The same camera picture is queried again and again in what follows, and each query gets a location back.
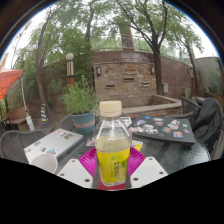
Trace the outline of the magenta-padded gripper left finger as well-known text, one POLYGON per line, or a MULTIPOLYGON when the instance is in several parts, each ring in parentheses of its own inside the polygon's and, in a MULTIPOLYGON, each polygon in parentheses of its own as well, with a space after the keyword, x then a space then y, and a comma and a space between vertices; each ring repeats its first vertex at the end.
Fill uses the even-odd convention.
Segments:
POLYGON ((83 188, 91 188, 97 168, 96 149, 92 148, 79 159, 70 159, 58 176, 83 188))

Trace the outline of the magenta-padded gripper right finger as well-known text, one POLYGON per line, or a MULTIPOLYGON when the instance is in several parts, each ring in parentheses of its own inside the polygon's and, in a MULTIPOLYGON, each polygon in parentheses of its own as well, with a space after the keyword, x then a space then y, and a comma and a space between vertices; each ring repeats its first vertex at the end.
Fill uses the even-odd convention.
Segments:
POLYGON ((130 151, 128 175, 132 189, 140 188, 167 176, 167 172, 152 156, 145 157, 135 148, 130 151))

